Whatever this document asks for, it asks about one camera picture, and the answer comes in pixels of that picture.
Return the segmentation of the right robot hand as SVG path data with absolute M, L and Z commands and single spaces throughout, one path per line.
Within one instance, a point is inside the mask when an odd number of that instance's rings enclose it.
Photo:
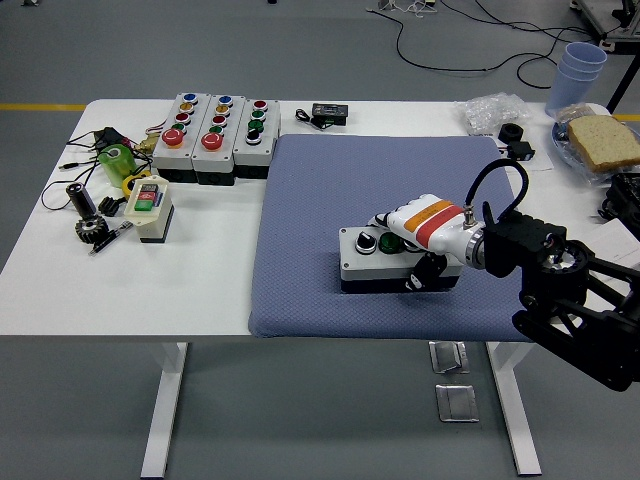
M 464 266 L 484 267 L 483 228 L 471 205 L 462 207 L 433 194 L 425 194 L 368 222 L 390 232 L 403 244 L 422 252 L 405 281 L 408 291 L 438 291 L 441 278 L 452 268 L 448 288 L 457 283 Z

